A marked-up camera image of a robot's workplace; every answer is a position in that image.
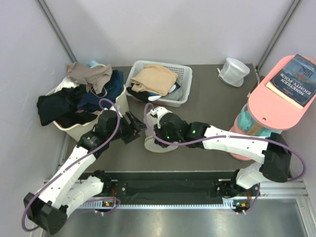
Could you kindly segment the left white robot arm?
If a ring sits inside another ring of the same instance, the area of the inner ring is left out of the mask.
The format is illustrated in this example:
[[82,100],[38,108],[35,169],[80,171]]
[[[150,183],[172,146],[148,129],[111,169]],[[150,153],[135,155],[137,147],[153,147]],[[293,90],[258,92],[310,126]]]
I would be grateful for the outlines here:
[[84,171],[109,147],[121,139],[125,144],[137,139],[146,125],[132,112],[121,115],[115,109],[104,110],[93,128],[81,136],[71,155],[59,171],[35,194],[28,193],[23,203],[23,219],[29,219],[51,235],[65,225],[68,217],[98,194],[108,195],[112,182],[97,170],[86,181],[75,185]]

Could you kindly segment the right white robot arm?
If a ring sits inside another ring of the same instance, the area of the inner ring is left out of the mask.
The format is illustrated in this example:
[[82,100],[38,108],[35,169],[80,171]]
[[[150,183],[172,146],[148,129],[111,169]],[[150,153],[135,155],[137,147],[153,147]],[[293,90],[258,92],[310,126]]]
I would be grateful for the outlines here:
[[285,183],[288,180],[292,153],[278,133],[253,137],[221,130],[207,123],[187,123],[164,107],[145,110],[144,122],[154,144],[163,149],[186,146],[219,150],[253,160],[250,166],[236,170],[230,181],[216,184],[218,194],[225,198],[243,195],[262,182]]

